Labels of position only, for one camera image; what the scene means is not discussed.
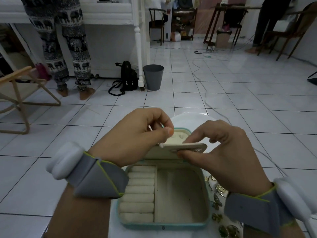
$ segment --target gray trash bin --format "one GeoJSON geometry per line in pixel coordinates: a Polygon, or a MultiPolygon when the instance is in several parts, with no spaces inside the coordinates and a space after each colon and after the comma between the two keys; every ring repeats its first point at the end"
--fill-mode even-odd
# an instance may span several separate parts
{"type": "Polygon", "coordinates": [[[143,67],[143,73],[148,90],[156,91],[161,88],[164,67],[157,64],[150,64],[143,67]]]}

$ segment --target black backpack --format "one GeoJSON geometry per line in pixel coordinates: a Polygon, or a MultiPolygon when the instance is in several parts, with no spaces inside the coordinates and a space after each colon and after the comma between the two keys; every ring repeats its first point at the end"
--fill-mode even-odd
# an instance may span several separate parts
{"type": "Polygon", "coordinates": [[[108,93],[113,96],[121,96],[125,94],[125,91],[133,91],[138,88],[138,76],[135,70],[131,68],[129,61],[124,61],[123,63],[116,62],[116,66],[121,67],[121,79],[114,81],[112,87],[108,90],[108,93]],[[120,94],[112,94],[110,91],[113,88],[120,88],[120,94]]]}

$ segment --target ring roll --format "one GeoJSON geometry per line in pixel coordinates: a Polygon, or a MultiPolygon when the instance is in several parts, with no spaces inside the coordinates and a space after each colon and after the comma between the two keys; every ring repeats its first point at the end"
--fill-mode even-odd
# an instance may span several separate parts
{"type": "Polygon", "coordinates": [[[125,194],[154,194],[154,186],[127,186],[125,194]]]}
{"type": "Polygon", "coordinates": [[[145,172],[130,172],[128,173],[130,179],[151,179],[155,177],[155,173],[145,173],[145,172]]]}
{"type": "Polygon", "coordinates": [[[125,194],[120,198],[122,202],[153,203],[154,194],[125,194]]]}
{"type": "Polygon", "coordinates": [[[121,213],[120,218],[124,222],[133,222],[133,223],[152,223],[152,222],[154,222],[154,215],[153,214],[121,213]]]}
{"type": "Polygon", "coordinates": [[[153,186],[154,179],[130,179],[128,185],[153,186]]]}
{"type": "Polygon", "coordinates": [[[126,213],[153,213],[154,203],[121,202],[119,210],[126,213]]]}
{"type": "Polygon", "coordinates": [[[156,167],[155,166],[145,166],[145,165],[140,165],[140,166],[133,166],[131,167],[132,172],[150,172],[150,173],[155,173],[156,167]]]}

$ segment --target gray wrist strap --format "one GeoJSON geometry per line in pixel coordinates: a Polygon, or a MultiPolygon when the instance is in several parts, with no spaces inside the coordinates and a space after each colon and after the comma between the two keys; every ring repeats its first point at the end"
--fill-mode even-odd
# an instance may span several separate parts
{"type": "Polygon", "coordinates": [[[231,193],[224,207],[230,219],[279,237],[280,227],[292,224],[294,217],[284,205],[275,188],[259,197],[231,193]]]}
{"type": "Polygon", "coordinates": [[[66,180],[74,196],[117,199],[124,195],[129,177],[115,164],[84,153],[66,180]]]}

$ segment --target jewelry box lid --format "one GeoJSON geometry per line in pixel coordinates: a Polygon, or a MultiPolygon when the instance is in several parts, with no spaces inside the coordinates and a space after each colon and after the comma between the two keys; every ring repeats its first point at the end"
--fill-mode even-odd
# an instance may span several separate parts
{"type": "Polygon", "coordinates": [[[183,143],[191,134],[188,129],[175,128],[172,137],[165,143],[158,144],[151,148],[144,159],[151,160],[178,160],[176,153],[180,150],[191,150],[193,152],[203,153],[207,145],[204,143],[183,143]]]}

